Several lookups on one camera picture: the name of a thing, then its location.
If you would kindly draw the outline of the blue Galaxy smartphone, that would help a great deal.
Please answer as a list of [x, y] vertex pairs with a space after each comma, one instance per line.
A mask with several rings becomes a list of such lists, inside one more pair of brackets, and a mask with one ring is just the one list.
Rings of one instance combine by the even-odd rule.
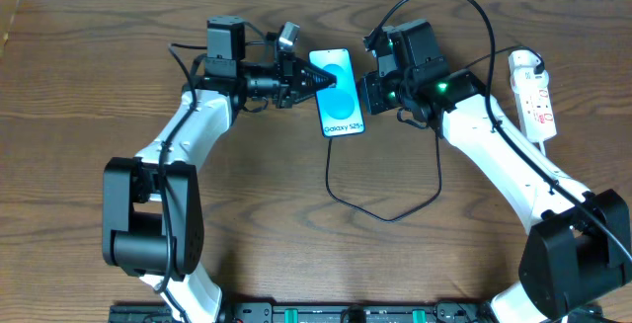
[[309, 52], [309, 61], [337, 79], [332, 87], [316, 93], [323, 135], [331, 138], [363, 133], [364, 120], [349, 51], [313, 50]]

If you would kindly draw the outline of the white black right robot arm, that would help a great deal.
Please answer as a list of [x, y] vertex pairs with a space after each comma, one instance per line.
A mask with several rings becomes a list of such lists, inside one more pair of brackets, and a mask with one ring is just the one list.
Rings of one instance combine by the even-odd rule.
[[385, 26], [365, 39], [376, 70], [360, 83], [366, 108], [395, 108], [463, 152], [512, 206], [527, 234], [519, 280], [488, 305], [493, 322], [557, 321], [631, 282], [629, 209], [548, 160], [506, 118], [470, 70], [450, 72], [431, 25]]

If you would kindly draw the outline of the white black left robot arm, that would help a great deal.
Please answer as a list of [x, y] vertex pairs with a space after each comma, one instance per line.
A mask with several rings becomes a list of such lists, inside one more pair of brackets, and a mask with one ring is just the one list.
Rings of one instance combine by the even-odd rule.
[[113, 322], [229, 322], [221, 288], [200, 258], [204, 227], [198, 171], [248, 100], [289, 109], [336, 84], [335, 75], [297, 57], [299, 28], [287, 22], [258, 42], [272, 61], [246, 59], [251, 23], [237, 16], [206, 22], [206, 44], [184, 70], [181, 104], [159, 135], [103, 174], [105, 262], [151, 286], [160, 306], [114, 305]]

